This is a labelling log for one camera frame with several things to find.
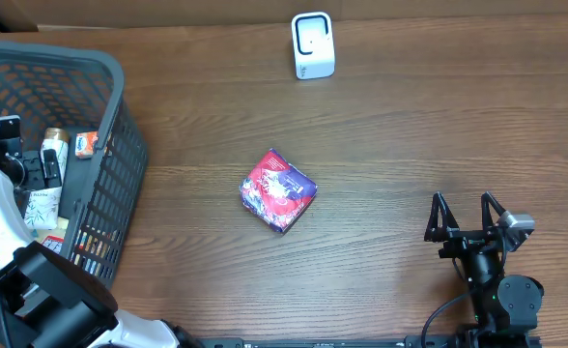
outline brown wall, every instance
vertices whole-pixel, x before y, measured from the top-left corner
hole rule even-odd
[[[325,11],[334,20],[568,13],[568,0],[0,0],[14,30],[37,25],[146,27],[287,22]]]

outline brown cap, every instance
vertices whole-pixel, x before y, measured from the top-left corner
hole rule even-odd
[[[56,139],[56,140],[63,140],[66,143],[70,143],[70,134],[65,130],[56,129],[56,128],[49,128],[45,130],[45,135],[43,136],[44,139]]]

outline table surface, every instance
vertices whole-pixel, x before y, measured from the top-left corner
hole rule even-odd
[[[297,81],[289,24],[2,40],[115,56],[150,162],[112,288],[120,307],[197,336],[419,334],[462,293],[423,242],[441,190],[479,228],[491,190],[537,221],[508,274],[546,288],[546,346],[568,346],[568,15],[334,23],[336,73]],[[280,237],[239,183],[273,147],[319,193]],[[472,320],[469,304],[432,333]]]

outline red and purple package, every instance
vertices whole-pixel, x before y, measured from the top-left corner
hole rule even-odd
[[[241,201],[276,232],[285,233],[310,204],[316,184],[274,149],[241,182]]]

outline gray basket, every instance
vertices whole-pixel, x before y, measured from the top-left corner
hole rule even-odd
[[[60,216],[70,218],[61,255],[110,287],[147,166],[147,146],[123,101],[124,75],[110,55],[0,42],[0,116],[21,116],[23,150],[46,128],[71,134]],[[91,159],[75,134],[97,130]]]

